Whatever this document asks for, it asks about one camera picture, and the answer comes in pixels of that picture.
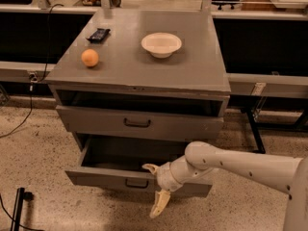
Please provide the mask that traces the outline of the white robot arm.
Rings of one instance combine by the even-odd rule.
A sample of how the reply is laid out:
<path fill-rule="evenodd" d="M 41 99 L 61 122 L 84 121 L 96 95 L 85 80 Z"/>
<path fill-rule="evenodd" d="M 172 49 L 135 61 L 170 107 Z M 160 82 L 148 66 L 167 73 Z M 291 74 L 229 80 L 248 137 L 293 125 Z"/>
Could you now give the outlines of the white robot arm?
<path fill-rule="evenodd" d="M 156 176 L 159 191 L 150 216 L 157 217 L 172 193 L 198 179 L 212 168 L 221 168 L 288 196 L 283 231 L 308 231 L 308 158 L 224 150 L 203 141 L 193 141 L 180 158 L 161 166 L 143 166 Z"/>

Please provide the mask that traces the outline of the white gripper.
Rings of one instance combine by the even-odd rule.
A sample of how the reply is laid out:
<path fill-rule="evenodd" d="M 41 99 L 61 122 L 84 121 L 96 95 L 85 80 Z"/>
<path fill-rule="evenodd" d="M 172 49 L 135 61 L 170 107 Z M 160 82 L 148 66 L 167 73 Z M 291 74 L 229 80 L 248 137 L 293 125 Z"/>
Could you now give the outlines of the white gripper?
<path fill-rule="evenodd" d="M 148 170 L 152 175 L 156 175 L 157 183 L 162 188 L 155 192 L 155 200 L 149 216 L 156 218 L 159 216 L 170 200 L 170 193 L 178 191 L 183 187 L 171 173 L 170 163 L 165 163 L 160 167 L 153 164 L 144 164 L 143 169 Z"/>

